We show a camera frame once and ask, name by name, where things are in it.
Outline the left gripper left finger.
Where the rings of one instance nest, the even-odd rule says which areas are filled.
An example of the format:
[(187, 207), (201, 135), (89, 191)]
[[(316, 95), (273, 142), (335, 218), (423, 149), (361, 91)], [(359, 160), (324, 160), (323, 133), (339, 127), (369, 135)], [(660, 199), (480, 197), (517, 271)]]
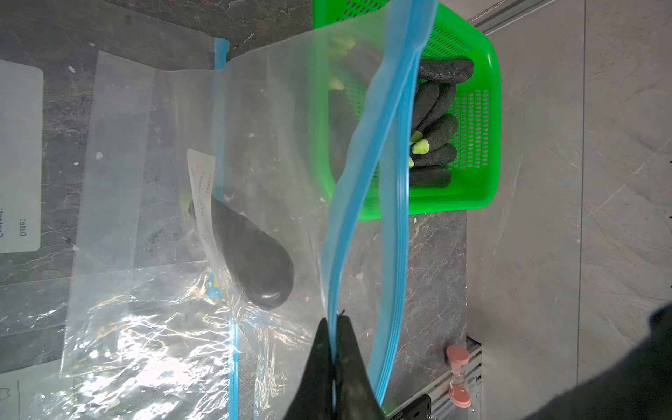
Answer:
[(320, 320), (297, 393), (285, 419), (331, 419), (334, 410), (334, 364), (327, 320)]

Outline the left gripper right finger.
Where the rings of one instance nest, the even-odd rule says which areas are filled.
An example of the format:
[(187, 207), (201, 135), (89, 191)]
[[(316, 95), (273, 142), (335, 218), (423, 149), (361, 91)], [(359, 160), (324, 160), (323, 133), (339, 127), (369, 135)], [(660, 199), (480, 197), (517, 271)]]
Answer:
[(346, 315), (338, 318), (337, 348), (334, 418), (383, 420), (385, 416), (369, 383), (352, 322)]

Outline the dark eggplant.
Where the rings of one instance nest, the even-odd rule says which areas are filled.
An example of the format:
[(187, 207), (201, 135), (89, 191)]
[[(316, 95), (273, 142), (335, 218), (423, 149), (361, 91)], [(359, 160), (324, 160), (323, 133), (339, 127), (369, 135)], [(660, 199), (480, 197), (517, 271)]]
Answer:
[(277, 309), (292, 294), (295, 269), (290, 254), (227, 202), (213, 197), (211, 205), (215, 248), (231, 278), (251, 304)]

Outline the clear zip-top bag blue zipper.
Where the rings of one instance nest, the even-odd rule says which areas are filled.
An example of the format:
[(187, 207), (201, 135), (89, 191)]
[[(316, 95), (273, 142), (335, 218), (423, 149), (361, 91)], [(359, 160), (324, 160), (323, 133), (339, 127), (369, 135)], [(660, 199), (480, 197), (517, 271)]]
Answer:
[(408, 148), (434, 1), (212, 70), (101, 52), (61, 372), (76, 419), (380, 407), (404, 312)]

